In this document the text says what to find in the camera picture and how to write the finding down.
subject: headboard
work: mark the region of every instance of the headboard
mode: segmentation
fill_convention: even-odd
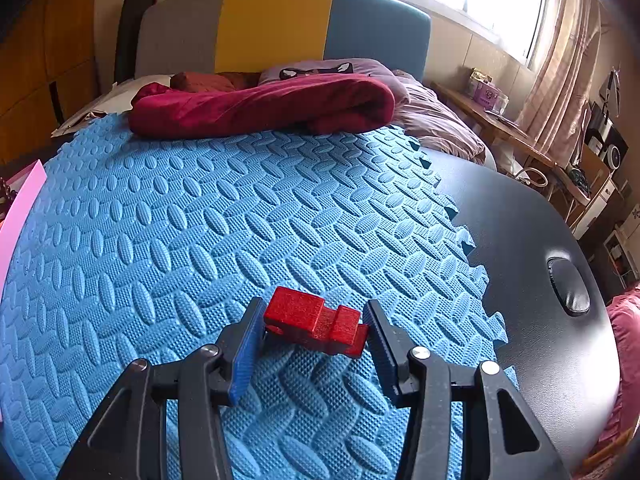
[[[366,57],[421,80],[430,33],[397,0],[165,0],[143,16],[135,76]]]

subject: silver screw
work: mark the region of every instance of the silver screw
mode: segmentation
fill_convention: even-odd
[[[480,365],[482,371],[487,375],[495,375],[500,371],[500,365],[493,361],[485,361]]]
[[[215,345],[204,345],[200,350],[209,354],[211,357],[215,357],[220,352],[220,349]]]
[[[411,355],[416,359],[428,359],[431,356],[431,352],[424,346],[414,346],[411,348]]]
[[[139,359],[135,359],[132,362],[130,362],[129,366],[135,372],[142,372],[142,371],[146,370],[146,367],[148,366],[148,361],[141,357]]]

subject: pink paper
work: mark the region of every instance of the pink paper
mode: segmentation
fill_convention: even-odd
[[[11,186],[12,183],[27,174],[28,176],[22,184],[18,196],[6,214],[2,227],[0,227],[0,248],[2,248],[2,250],[0,250],[0,300],[2,299],[2,291],[4,290],[4,280],[9,271],[9,263],[14,255],[18,237],[29,215],[29,211],[31,211],[31,207],[44,181],[47,179],[47,174],[42,167],[42,163],[36,160],[36,162],[24,168],[20,173],[12,176],[7,181],[7,184]]]

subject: window sill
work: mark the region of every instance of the window sill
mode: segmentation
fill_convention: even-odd
[[[529,61],[523,56],[517,56],[514,53],[510,52],[507,47],[505,47],[501,38],[493,33],[492,31],[484,28],[480,23],[476,22],[473,18],[471,18],[466,12],[462,10],[452,9],[436,0],[400,0],[406,4],[417,7],[424,12],[437,14],[447,20],[450,20],[461,27],[466,28],[476,36],[480,36],[484,38],[489,43],[494,44],[497,48],[503,51],[508,56],[512,57],[518,63],[520,63],[525,68],[528,68]]]

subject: window frame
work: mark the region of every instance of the window frame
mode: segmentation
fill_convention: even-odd
[[[540,37],[540,28],[545,18],[546,0],[540,0],[538,20],[536,22],[536,28],[534,30],[534,33],[531,37],[529,51],[526,56],[523,56],[522,54],[518,54],[516,52],[512,52],[509,49],[509,47],[504,44],[500,35],[489,30],[484,25],[481,25],[481,23],[476,22],[476,20],[473,19],[464,10],[454,9],[437,0],[400,0],[400,1],[410,4],[411,6],[417,7],[420,10],[424,10],[425,12],[434,12],[439,16],[443,16],[444,18],[451,20],[452,22],[457,23],[462,27],[465,27],[466,29],[471,31],[473,34],[484,38],[490,43],[493,43],[497,48],[500,48],[509,56],[513,57],[513,59],[515,59],[521,65],[527,68],[530,68],[532,59],[536,52],[536,48],[538,47],[538,41]]]

